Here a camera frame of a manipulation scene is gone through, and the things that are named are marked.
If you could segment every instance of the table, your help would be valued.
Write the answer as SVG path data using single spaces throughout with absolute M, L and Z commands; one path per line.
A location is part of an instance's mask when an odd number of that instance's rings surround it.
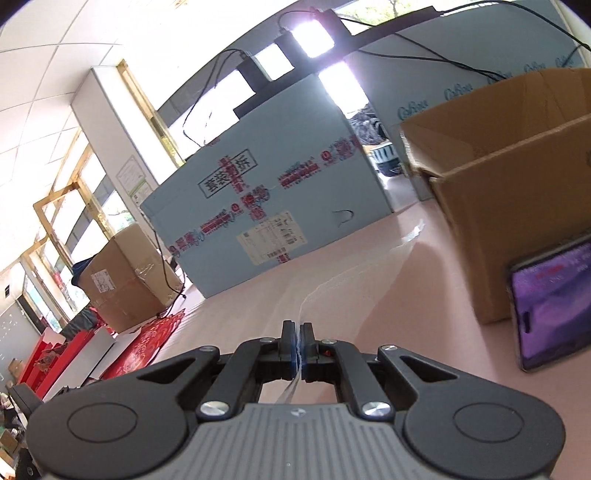
M 194 287 L 189 288 L 187 300 L 173 310 L 185 308 L 187 314 L 156 360 L 210 344 L 226 353 L 249 338 L 278 336 L 281 322 L 297 320 L 303 299 L 326 277 L 386 258 L 420 220 L 425 222 L 424 230 L 392 284 L 388 272 L 380 271 L 376 263 L 357 285 L 351 280 L 355 270 L 349 270 L 349 275 L 342 274 L 341 295 L 338 289 L 328 291 L 324 304 L 322 299 L 315 303 L 321 314 L 304 308 L 303 320 L 313 320 L 319 339 L 353 342 L 362 352 L 394 343 L 544 400 L 562 416 L 567 432 L 554 480 L 586 478 L 591 470 L 591 382 L 586 381 L 591 351 L 533 374 L 519 370 L 511 322 L 481 326 L 476 321 L 453 238 L 434 200 L 417 203 L 210 299 L 203 300 Z M 350 285 L 361 288 L 355 291 Z M 383 287 L 385 294 L 373 298 L 372 286 Z M 281 381 L 266 385 L 261 400 L 274 401 L 285 385 Z M 293 403 L 334 400 L 330 386 L 301 382 Z

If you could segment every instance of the red plastic wrapper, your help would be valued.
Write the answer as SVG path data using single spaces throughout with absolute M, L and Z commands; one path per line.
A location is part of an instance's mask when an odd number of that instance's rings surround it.
M 146 367 L 156 357 L 166 340 L 178 328 L 184 317 L 184 309 L 163 319 L 155 319 L 142 327 L 141 333 L 131 342 L 119 358 L 105 371 L 101 380 L 120 377 Z

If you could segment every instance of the gray wall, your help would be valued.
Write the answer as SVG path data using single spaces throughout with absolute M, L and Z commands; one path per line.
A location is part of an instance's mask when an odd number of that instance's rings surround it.
M 12 380 L 8 371 L 12 359 L 26 362 L 38 340 L 39 332 L 18 303 L 0 315 L 0 390 L 6 391 L 6 382 Z
M 234 43 L 228 45 L 227 48 L 239 48 L 250 54 L 257 54 L 261 50 L 267 48 L 279 36 L 279 26 L 277 18 L 282 12 L 289 10 L 307 10 L 310 7 L 315 7 L 318 10 L 328 10 L 329 8 L 338 8 L 350 3 L 350 0 L 299 0 L 289 7 L 280 10 L 275 15 L 263 20 L 256 27 L 246 32 Z M 301 22 L 301 15 L 297 14 L 286 15 L 281 23 L 283 26 L 290 28 L 294 24 Z M 179 117 L 189 110 L 193 102 L 199 96 L 199 93 L 205 85 L 205 81 L 212 71 L 212 59 L 197 73 L 195 73 L 189 80 L 187 80 L 164 104 L 158 109 L 158 113 L 164 123 L 170 127 Z M 240 56 L 234 55 L 224 66 L 224 72 L 220 75 L 220 80 L 231 73 L 240 63 Z

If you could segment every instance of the open cardboard box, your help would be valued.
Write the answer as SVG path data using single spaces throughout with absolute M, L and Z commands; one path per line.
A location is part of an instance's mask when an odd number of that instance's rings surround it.
M 402 124 L 456 238 L 481 323 L 511 316 L 508 267 L 591 227 L 591 69 L 478 89 Z

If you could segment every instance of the clear tape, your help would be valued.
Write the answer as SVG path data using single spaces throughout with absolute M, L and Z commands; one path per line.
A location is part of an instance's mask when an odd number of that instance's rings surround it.
M 296 388 L 298 386 L 298 383 L 300 382 L 300 378 L 301 378 L 301 343 L 300 343 L 300 327 L 302 325 L 302 318 L 304 317 L 304 307 L 307 304 L 311 304 L 314 306 L 313 304 L 313 300 L 316 298 L 319 298 L 321 295 L 324 295 L 325 297 L 327 296 L 327 294 L 333 294 L 335 296 L 339 296 L 339 289 L 343 288 L 343 286 L 347 285 L 350 288 L 354 288 L 357 289 L 361 282 L 363 281 L 363 276 L 367 275 L 368 273 L 371 274 L 371 272 L 375 271 L 377 268 L 381 267 L 382 269 L 386 269 L 388 271 L 388 273 L 390 273 L 390 277 L 391 277 L 391 281 L 389 282 L 389 284 L 386 283 L 381 283 L 381 287 L 378 290 L 378 293 L 374 292 L 374 294 L 372 296 L 370 296 L 370 302 L 369 304 L 371 304 L 371 306 L 373 307 L 373 305 L 375 305 L 375 303 L 379 302 L 384 295 L 386 295 L 386 293 L 389 290 L 389 287 L 394 283 L 394 281 L 396 280 L 396 278 L 398 277 L 398 274 L 400 273 L 400 271 L 402 270 L 402 266 L 406 263 L 406 260 L 408 259 L 408 257 L 410 256 L 411 251 L 414 248 L 414 243 L 415 240 L 418 238 L 419 234 L 423 231 L 423 229 L 425 228 L 425 222 L 423 220 L 420 220 L 418 225 L 415 226 L 415 228 L 413 228 L 407 235 L 405 235 L 404 237 L 402 237 L 402 244 L 394 247 L 393 249 L 391 249 L 386 255 L 384 255 L 383 257 L 377 259 L 377 260 L 368 260 L 366 262 L 364 262 L 361 265 L 355 266 L 353 268 L 350 268 L 342 273 L 340 273 L 339 275 L 334 276 L 333 278 L 331 278 L 330 280 L 321 283 L 320 285 L 318 285 L 312 292 L 310 292 L 306 298 L 304 298 L 304 301 L 301 303 L 300 305 L 300 311 L 298 314 L 298 318 L 297 321 L 295 322 L 295 337 L 296 337 L 296 352 L 297 352 L 297 365 L 298 365 L 298 369 L 297 369 L 297 373 L 294 377 L 294 379 L 289 383 L 289 385 L 287 385 L 287 387 L 285 388 L 285 390 L 281 393 L 281 395 L 279 396 L 279 398 L 277 399 L 277 401 L 275 402 L 276 404 L 288 404 L 291 403 L 291 400 L 294 397 L 294 394 L 296 393 Z M 393 267 L 395 270 L 395 273 L 392 272 L 389 268 Z M 324 306 L 329 305 L 331 302 L 325 300 L 323 302 Z M 306 321 L 312 321 L 312 318 L 307 318 Z

